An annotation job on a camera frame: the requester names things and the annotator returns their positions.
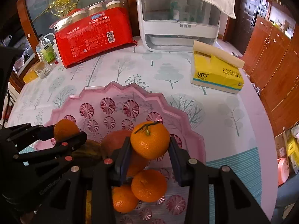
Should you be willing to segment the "orange tangerine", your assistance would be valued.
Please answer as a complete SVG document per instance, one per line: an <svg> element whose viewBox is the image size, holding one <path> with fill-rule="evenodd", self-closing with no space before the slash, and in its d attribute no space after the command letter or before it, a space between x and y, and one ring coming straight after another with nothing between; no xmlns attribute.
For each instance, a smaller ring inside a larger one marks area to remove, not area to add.
<svg viewBox="0 0 299 224"><path fill-rule="evenodd" d="M139 200L133 194L131 185L121 185L113 187L112 202L117 212L128 213L136 208Z"/></svg>
<svg viewBox="0 0 299 224"><path fill-rule="evenodd" d="M167 180L157 170L143 170L133 177L131 190L137 199L152 203L165 195Z"/></svg>
<svg viewBox="0 0 299 224"><path fill-rule="evenodd" d="M79 132L80 130L77 125L68 119L61 119L54 126L54 138L56 142L63 142Z"/></svg>

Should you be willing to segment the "large orange with stem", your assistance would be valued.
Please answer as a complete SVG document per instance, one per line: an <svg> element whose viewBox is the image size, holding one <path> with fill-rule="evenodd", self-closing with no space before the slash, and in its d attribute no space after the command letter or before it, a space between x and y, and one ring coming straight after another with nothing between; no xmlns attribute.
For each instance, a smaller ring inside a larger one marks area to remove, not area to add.
<svg viewBox="0 0 299 224"><path fill-rule="evenodd" d="M133 128L130 142L140 156L154 160L167 152L170 133L160 121L146 121Z"/></svg>

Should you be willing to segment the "spotted yellow banana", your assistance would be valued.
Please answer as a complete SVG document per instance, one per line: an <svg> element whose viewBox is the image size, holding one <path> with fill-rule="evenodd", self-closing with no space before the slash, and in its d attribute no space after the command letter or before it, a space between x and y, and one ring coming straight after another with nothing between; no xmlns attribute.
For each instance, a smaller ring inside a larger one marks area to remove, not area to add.
<svg viewBox="0 0 299 224"><path fill-rule="evenodd" d="M75 159L83 161L84 184L86 187L85 223L91 223L92 219L92 180L93 166L102 159L100 143L94 140L86 140L79 149L73 152Z"/></svg>

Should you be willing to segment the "red apple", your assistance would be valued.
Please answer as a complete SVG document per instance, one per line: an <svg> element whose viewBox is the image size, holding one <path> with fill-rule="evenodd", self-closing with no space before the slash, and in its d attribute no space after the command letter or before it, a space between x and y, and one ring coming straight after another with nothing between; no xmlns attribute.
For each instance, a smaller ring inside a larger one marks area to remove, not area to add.
<svg viewBox="0 0 299 224"><path fill-rule="evenodd" d="M131 136L130 130L117 130L112 131L106 135L101 142L101 151L104 158L108 158L113 154L113 151L120 149L126 139Z"/></svg>

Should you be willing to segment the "pink plastic fruit bowl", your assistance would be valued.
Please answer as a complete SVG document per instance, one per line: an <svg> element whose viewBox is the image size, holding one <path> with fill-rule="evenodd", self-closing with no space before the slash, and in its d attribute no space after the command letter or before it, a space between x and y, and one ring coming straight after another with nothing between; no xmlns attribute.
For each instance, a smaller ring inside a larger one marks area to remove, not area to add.
<svg viewBox="0 0 299 224"><path fill-rule="evenodd" d="M191 157L206 160L204 139L191 129L186 112L170 106L162 93L148 93L136 84L122 86L112 82L86 87L54 109L47 124L56 124L61 119L75 123L89 140L104 143L107 151L119 146L118 140L112 140L113 136L124 138L138 124L158 121ZM183 223L189 189L180 187L175 180L169 155L150 160L144 167L164 175L167 192L156 202L140 201L133 211L116 213L117 223Z"/></svg>

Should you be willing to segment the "yellow flat box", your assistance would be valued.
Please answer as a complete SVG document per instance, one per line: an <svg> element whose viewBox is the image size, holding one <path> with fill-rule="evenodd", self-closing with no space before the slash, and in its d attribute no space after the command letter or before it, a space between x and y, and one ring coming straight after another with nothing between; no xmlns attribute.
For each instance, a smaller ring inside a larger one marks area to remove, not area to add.
<svg viewBox="0 0 299 224"><path fill-rule="evenodd" d="M29 82L31 82L31 81L38 78L38 74L35 72L35 69L36 69L37 66L39 66L39 64L40 64L40 61L36 62L33 66L31 66L29 68L29 70L27 71L27 73L23 77L23 81L25 83L29 83Z"/></svg>

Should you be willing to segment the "clear drinking glass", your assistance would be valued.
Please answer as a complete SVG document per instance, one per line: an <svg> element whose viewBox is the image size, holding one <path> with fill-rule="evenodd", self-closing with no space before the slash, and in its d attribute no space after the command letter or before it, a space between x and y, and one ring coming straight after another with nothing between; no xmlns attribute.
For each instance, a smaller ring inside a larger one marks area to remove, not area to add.
<svg viewBox="0 0 299 224"><path fill-rule="evenodd" d="M52 67L48 63L45 63L44 61L37 62L33 66L33 69L40 79L44 79L52 71Z"/></svg>

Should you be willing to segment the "white squeeze bottle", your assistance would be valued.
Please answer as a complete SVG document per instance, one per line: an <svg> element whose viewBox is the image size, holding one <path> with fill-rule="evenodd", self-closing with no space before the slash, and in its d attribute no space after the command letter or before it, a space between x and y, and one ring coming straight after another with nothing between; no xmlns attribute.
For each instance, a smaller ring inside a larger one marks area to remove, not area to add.
<svg viewBox="0 0 299 224"><path fill-rule="evenodd" d="M60 57L59 50L58 50L58 47L57 47L56 39L53 39L53 49L56 53L57 59L59 61L61 61L61 57Z"/></svg>

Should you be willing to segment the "clear plastic bottle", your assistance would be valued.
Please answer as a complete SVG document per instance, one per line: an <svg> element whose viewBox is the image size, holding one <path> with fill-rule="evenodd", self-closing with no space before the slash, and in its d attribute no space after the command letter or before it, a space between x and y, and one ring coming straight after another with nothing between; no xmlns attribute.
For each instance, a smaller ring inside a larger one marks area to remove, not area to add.
<svg viewBox="0 0 299 224"><path fill-rule="evenodd" d="M52 33L41 35L39 38L39 47L40 47L40 52L43 57L43 60L47 62L49 65L52 65L56 62L56 53L53 48L53 45L50 41L50 39L47 38L48 35L53 35Z"/></svg>

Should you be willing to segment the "yellow tissue pack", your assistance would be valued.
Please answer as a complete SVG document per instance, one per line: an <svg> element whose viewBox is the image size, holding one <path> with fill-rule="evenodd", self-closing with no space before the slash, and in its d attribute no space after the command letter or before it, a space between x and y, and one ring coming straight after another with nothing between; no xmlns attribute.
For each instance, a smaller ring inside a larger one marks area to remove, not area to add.
<svg viewBox="0 0 299 224"><path fill-rule="evenodd" d="M240 73L245 62L228 52L194 41L191 83L227 93L237 94L244 85Z"/></svg>

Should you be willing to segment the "red paper cup package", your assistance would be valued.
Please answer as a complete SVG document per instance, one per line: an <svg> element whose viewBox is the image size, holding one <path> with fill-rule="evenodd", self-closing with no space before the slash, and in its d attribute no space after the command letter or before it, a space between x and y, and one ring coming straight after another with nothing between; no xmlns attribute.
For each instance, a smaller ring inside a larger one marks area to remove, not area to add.
<svg viewBox="0 0 299 224"><path fill-rule="evenodd" d="M76 9L50 26L65 68L134 45L128 0L104 0Z"/></svg>

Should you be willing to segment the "wooden cabinet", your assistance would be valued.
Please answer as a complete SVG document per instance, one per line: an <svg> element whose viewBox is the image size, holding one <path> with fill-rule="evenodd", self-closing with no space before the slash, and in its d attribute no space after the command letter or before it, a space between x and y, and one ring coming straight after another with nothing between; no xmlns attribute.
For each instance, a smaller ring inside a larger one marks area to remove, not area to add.
<svg viewBox="0 0 299 224"><path fill-rule="evenodd" d="M298 26L292 38L258 17L243 56L275 136L298 123Z"/></svg>

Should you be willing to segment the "white countertop appliance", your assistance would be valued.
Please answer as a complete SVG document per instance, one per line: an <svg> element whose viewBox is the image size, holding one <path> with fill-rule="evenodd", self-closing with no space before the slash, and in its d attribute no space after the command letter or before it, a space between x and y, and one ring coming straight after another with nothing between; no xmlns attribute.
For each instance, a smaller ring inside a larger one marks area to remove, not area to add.
<svg viewBox="0 0 299 224"><path fill-rule="evenodd" d="M221 11L203 0L136 0L140 36L152 52L191 52L195 41L214 45Z"/></svg>

